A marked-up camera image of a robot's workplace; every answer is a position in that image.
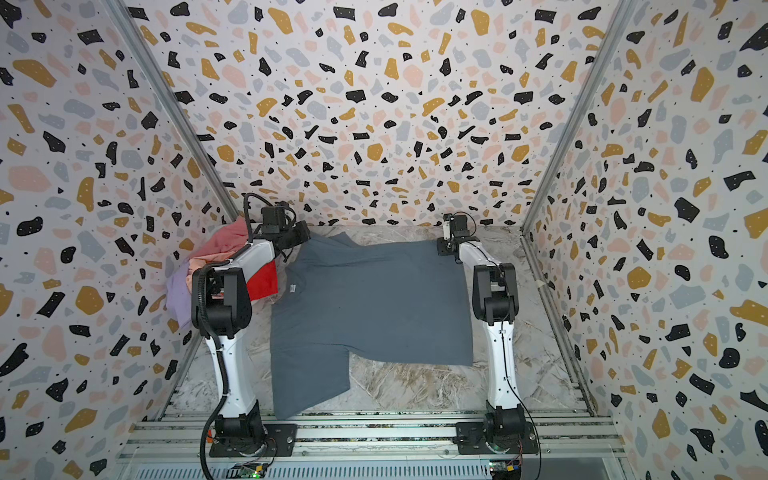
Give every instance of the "metal beam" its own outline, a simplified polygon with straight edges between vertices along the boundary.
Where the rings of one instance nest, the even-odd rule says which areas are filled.
[[[203,144],[194,133],[189,119],[181,110],[179,102],[176,101],[176,95],[174,95],[165,81],[162,70],[154,60],[149,47],[144,43],[144,39],[128,14],[123,0],[101,0],[101,3],[106,8],[107,14],[112,19],[115,28],[117,28],[125,40],[128,49],[131,51],[131,56],[141,67],[141,71],[163,105],[165,112],[170,117],[170,121],[178,130],[184,143],[192,150],[192,155],[197,160],[197,165],[203,171],[211,191],[214,192],[214,196],[219,200],[224,213],[227,215],[227,221],[234,222],[238,217],[238,210],[234,200],[232,200],[229,192],[227,192],[227,189],[221,182],[216,169],[208,160],[208,153],[206,153]]]
[[[581,89],[581,93],[576,99],[573,110],[571,110],[571,116],[568,117],[568,121],[565,123],[563,135],[560,137],[558,146],[554,149],[549,165],[547,165],[544,175],[541,177],[541,182],[536,189],[531,206],[525,214],[525,219],[522,224],[523,233],[531,231],[531,226],[535,222],[538,211],[541,209],[541,206],[544,205],[549,187],[554,183],[555,175],[560,170],[560,167],[565,160],[566,153],[571,149],[571,144],[576,137],[576,132],[578,132],[581,121],[587,113],[587,109],[592,102],[594,93],[600,86],[605,70],[611,63],[618,42],[624,34],[624,30],[626,29],[629,18],[634,10],[634,4],[637,1],[638,0],[619,0],[619,5],[616,7],[614,17],[611,19],[611,23],[608,25],[608,29],[605,32],[605,38],[600,46],[600,50],[598,50],[598,54],[595,56],[594,65],[592,65],[592,69],[587,75],[587,81],[584,83],[584,87]]]

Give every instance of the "gray marble surface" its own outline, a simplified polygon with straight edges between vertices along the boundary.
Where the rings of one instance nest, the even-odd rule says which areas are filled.
[[[312,227],[315,235],[346,232],[360,245],[432,240],[442,235],[435,227]],[[514,354],[518,390],[529,409],[584,408],[581,393],[571,388],[564,361],[546,317],[518,230],[479,226],[476,236],[497,259],[513,263],[517,271],[520,313],[515,320]],[[468,292],[471,272],[465,268]],[[285,266],[278,262],[280,292],[285,291]],[[248,353],[253,360],[251,378],[263,413],[272,412],[270,373],[270,317],[276,297],[253,304],[248,327]],[[474,364],[439,366],[374,362],[350,354],[351,388],[310,411],[426,411],[485,410],[488,355],[480,322],[473,322]],[[174,411],[208,412],[216,402],[214,368],[204,343],[196,352],[184,381],[169,407]]]

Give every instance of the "purple cloth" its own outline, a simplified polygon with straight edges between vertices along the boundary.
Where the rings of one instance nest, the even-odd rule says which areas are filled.
[[[189,260],[184,261],[173,275],[170,276],[165,286],[168,290],[168,296],[165,300],[171,312],[174,313],[176,321],[179,322],[179,328],[184,328],[192,321],[192,295],[187,288],[187,273],[190,269]]]

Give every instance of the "patterned wall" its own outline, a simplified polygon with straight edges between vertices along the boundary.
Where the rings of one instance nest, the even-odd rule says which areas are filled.
[[[166,278],[222,219],[101,4],[0,15],[0,477],[107,478],[191,338]]]
[[[523,218],[615,3],[128,2],[234,197],[393,225]]]
[[[768,478],[766,22],[638,2],[531,233],[638,478]]]

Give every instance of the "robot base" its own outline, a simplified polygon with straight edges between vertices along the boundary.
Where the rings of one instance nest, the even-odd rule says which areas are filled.
[[[296,424],[270,423],[264,428],[266,428],[266,443],[262,445],[256,445],[248,439],[224,439],[223,442],[212,444],[208,455],[211,458],[235,457],[239,459],[248,459],[241,454],[257,454],[259,458],[266,459],[290,457],[293,454],[293,446],[296,444]]]
[[[518,440],[522,441],[523,454],[535,455],[538,453],[538,444],[536,437],[533,436],[533,425],[530,422],[525,423],[523,435],[505,435],[498,436],[495,439],[496,445],[502,447],[502,451],[492,449],[485,440],[485,424],[483,422],[457,422],[456,437],[453,442],[458,446],[459,455],[497,455],[505,453],[503,450],[509,448],[506,452],[509,455],[517,455],[519,452]]]

